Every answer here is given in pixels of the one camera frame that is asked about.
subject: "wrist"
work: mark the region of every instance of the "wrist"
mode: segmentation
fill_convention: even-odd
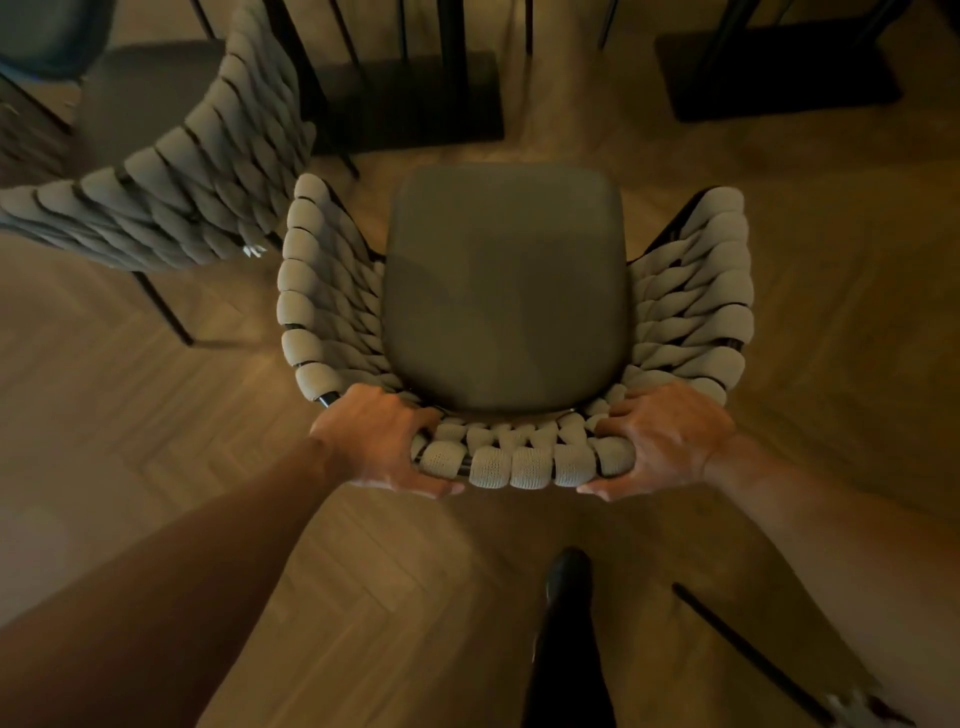
[[[291,459],[298,475],[321,489],[332,491],[349,480],[346,459],[323,438],[304,438]]]
[[[741,478],[737,477],[743,465],[756,457],[759,445],[740,432],[733,432],[707,458],[704,464],[704,482],[729,495],[729,490]]]

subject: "forearm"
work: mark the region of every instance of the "forearm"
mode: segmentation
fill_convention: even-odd
[[[921,726],[960,711],[960,543],[880,497],[804,473],[737,436],[708,480],[773,541],[874,676]]]
[[[192,725],[339,474],[306,441],[0,631],[0,724]]]

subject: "woven rope backrest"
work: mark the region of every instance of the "woven rope backrest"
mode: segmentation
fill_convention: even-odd
[[[314,133],[262,0],[242,0],[217,78],[180,126],[116,168],[0,191],[0,226],[125,270],[258,252]]]
[[[380,291],[385,267],[372,256],[323,181],[304,175],[287,216],[277,277],[283,352],[309,400],[354,382],[419,402],[383,355]],[[631,265],[636,329],[633,363],[579,412],[523,425],[444,417],[432,441],[418,435],[411,458],[438,477],[483,488],[581,485],[625,473],[635,451],[619,437],[593,437],[629,388],[683,379],[721,404],[743,372],[738,348],[753,336],[753,286],[743,196],[708,192],[677,240]]]

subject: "black pants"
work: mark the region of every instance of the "black pants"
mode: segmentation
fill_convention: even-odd
[[[547,608],[527,687],[523,728],[614,728],[589,601],[559,595]]]

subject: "woven chair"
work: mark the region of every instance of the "woven chair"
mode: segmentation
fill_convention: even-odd
[[[754,292],[735,189],[696,195],[626,268],[619,193],[585,170],[422,167],[387,258],[323,181],[304,175],[295,197],[277,318],[300,389],[329,404],[365,382],[439,405],[411,451],[424,472],[521,489],[625,473],[632,445],[592,432],[628,389],[683,379],[724,404],[743,372]]]
[[[280,247],[315,129],[261,0],[240,3],[226,42],[107,52],[72,129],[16,85],[0,93],[0,228],[133,272],[188,346],[145,273]]]

